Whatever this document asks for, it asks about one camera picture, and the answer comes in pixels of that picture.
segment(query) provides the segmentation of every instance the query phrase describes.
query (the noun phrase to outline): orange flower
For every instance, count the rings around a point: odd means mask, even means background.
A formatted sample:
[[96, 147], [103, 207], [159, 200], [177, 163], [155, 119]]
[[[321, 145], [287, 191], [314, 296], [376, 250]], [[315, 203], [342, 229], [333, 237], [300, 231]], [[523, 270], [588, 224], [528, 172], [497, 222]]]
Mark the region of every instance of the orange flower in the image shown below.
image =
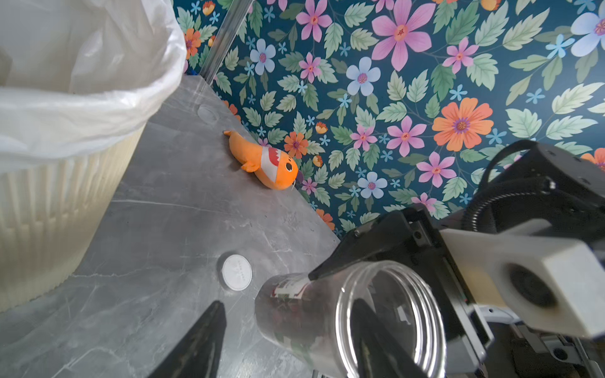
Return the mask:
[[227, 102], [227, 101], [223, 101], [223, 102], [229, 108], [229, 110], [231, 110], [231, 114], [233, 114], [235, 116], [235, 118], [237, 118], [237, 120], [241, 122], [241, 117], [237, 115], [237, 108], [235, 107], [235, 105], [233, 105], [233, 104], [229, 105], [229, 102]]
[[328, 126], [323, 122], [318, 122], [317, 125], [315, 125], [315, 131], [317, 131], [318, 134], [325, 134], [328, 131]]
[[290, 135], [287, 135], [284, 139], [286, 145], [284, 150], [288, 155], [300, 159], [303, 155], [307, 154], [307, 147], [309, 147], [309, 141], [304, 138], [304, 134], [292, 131]]
[[605, 172], [605, 148], [597, 148], [594, 156], [584, 154], [582, 155], [582, 159], [586, 159], [596, 164], [603, 172]]
[[334, 231], [334, 223], [332, 223], [332, 216], [330, 214], [324, 214], [323, 210], [315, 210], [315, 212], [317, 213], [317, 215], [319, 215], [319, 217], [324, 221], [324, 223], [326, 223], [328, 225], [328, 227], [330, 228], [330, 230]]
[[494, 127], [494, 122], [486, 120], [493, 111], [488, 104], [481, 104], [477, 108], [477, 99], [464, 98], [458, 104], [451, 102], [441, 110], [445, 118], [437, 117], [433, 123], [433, 130], [440, 131], [433, 138], [439, 146], [448, 144], [449, 151], [460, 151], [462, 142], [466, 148], [473, 148], [481, 143], [481, 135], [487, 135]]
[[187, 29], [185, 33], [185, 46], [187, 46], [187, 59], [197, 54], [197, 48], [201, 46], [201, 34], [199, 31]]
[[202, 13], [204, 13], [204, 15], [209, 15], [210, 13], [212, 13], [212, 11], [214, 10], [214, 3], [212, 1], [206, 1], [204, 3], [204, 6], [202, 6], [201, 11]]

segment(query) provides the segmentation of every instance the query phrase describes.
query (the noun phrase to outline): orange plush fish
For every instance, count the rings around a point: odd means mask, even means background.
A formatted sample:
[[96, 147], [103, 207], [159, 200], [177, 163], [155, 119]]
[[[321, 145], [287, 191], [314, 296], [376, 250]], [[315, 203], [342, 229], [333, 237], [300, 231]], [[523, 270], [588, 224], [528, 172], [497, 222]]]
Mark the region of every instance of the orange plush fish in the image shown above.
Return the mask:
[[281, 191], [294, 184], [299, 174], [298, 166], [284, 151], [251, 143], [236, 131], [225, 131], [224, 134], [229, 137], [229, 149], [244, 171], [254, 172], [271, 189]]

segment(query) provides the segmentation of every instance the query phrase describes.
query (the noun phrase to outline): white jar lid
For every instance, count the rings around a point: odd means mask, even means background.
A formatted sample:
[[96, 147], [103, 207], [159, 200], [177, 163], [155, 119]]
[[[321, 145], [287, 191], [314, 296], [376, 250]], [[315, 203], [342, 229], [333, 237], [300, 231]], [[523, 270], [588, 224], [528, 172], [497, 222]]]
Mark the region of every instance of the white jar lid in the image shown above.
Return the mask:
[[231, 255], [223, 263], [221, 274], [225, 284], [236, 292], [244, 290], [252, 281], [252, 266], [241, 255]]

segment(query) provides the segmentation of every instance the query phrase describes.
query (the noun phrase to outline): trash can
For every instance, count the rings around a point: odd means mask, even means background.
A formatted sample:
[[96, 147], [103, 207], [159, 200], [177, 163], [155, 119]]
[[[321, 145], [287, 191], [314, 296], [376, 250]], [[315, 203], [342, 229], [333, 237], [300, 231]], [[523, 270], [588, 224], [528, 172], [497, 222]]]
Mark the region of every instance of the trash can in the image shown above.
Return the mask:
[[74, 272], [185, 56], [169, 0], [0, 2], [0, 311]]

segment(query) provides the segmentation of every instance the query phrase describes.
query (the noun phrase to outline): light blue flower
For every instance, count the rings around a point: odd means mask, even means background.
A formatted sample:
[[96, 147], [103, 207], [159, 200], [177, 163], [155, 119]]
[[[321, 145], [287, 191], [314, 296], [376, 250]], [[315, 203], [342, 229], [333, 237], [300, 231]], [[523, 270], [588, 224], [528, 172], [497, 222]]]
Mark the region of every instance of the light blue flower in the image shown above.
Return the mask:
[[351, 195], [353, 197], [359, 197], [359, 192], [361, 191], [360, 187], [356, 187], [355, 185], [353, 185], [351, 187], [351, 189], [348, 190], [349, 192], [351, 192]]
[[528, 93], [528, 97], [529, 98], [527, 99], [526, 103], [533, 101], [534, 105], [535, 105], [535, 104], [538, 103], [538, 100], [543, 99], [544, 97], [546, 97], [546, 96], [544, 96], [543, 94], [540, 94], [540, 93], [542, 93], [542, 88], [538, 88], [535, 91], [535, 93]]
[[462, 96], [468, 94], [468, 91], [463, 91], [462, 84], [460, 84], [457, 90], [451, 90], [450, 93], [452, 94], [450, 100], [457, 99], [458, 101], [462, 101]]
[[367, 172], [366, 169], [361, 169], [361, 167], [357, 168], [357, 171], [355, 171], [355, 173], [357, 173], [357, 178], [362, 178], [365, 177], [365, 173]]
[[338, 99], [340, 101], [340, 107], [342, 108], [343, 106], [345, 107], [345, 109], [348, 109], [348, 104], [353, 102], [353, 99], [349, 99], [348, 98], [348, 94], [344, 94], [342, 95], [341, 99]]
[[348, 52], [351, 50], [351, 46], [347, 46], [346, 42], [342, 43], [342, 46], [338, 48], [341, 51], [341, 56], [348, 56]]
[[563, 42], [564, 38], [565, 38], [565, 36], [563, 34], [559, 34], [557, 36], [557, 40], [555, 41], [554, 45], [553, 44], [546, 45], [547, 50], [552, 50], [552, 52], [550, 54], [548, 54], [548, 57], [547, 57], [548, 59], [552, 59], [557, 54], [559, 54], [559, 57], [562, 58], [567, 54], [565, 52], [565, 47], [571, 46], [572, 44], [574, 44], [575, 39], [570, 38], [570, 39], [566, 40], [565, 42]]
[[460, 196], [458, 197], [460, 198], [460, 203], [464, 203], [465, 205], [468, 205], [468, 203], [471, 201], [471, 197], [468, 196], [468, 193], [464, 193], [464, 196]]
[[391, 156], [393, 155], [393, 151], [382, 151], [382, 155], [380, 155], [381, 159], [384, 159], [384, 162], [388, 162], [389, 160], [392, 160], [393, 157]]
[[490, 145], [491, 145], [491, 144], [493, 144], [494, 142], [496, 142], [496, 143], [498, 143], [499, 145], [501, 145], [501, 144], [502, 144], [502, 139], [500, 139], [500, 138], [502, 138], [502, 137], [503, 137], [503, 136], [505, 136], [505, 135], [506, 135], [506, 131], [503, 131], [503, 132], [501, 132], [501, 133], [498, 133], [498, 129], [497, 129], [497, 128], [494, 128], [494, 129], [492, 130], [492, 134], [488, 134], [488, 135], [486, 135], [485, 137], [486, 137], [487, 139], [489, 139], [489, 144], [490, 144]]
[[321, 142], [321, 146], [327, 146], [328, 143], [330, 143], [331, 139], [328, 139], [328, 136], [324, 134], [323, 137], [319, 138], [319, 141]]
[[269, 7], [269, 9], [267, 9], [267, 7], [265, 7], [265, 15], [263, 16], [263, 18], [266, 18], [268, 23], [271, 23], [271, 19], [275, 18], [275, 15], [273, 14], [272, 5]]
[[250, 62], [246, 62], [244, 71], [246, 71], [248, 73], [248, 76], [254, 76], [254, 63], [250, 64]]
[[584, 12], [587, 8], [591, 12], [597, 9], [597, 6], [595, 5], [595, 0], [576, 0], [574, 2], [574, 5], [581, 5], [581, 7], [578, 8], [578, 14]]
[[198, 0], [198, 2], [191, 3], [191, 13], [195, 13], [197, 15], [197, 12], [199, 12], [200, 10], [201, 10], [201, 6], [200, 6], [199, 0]]

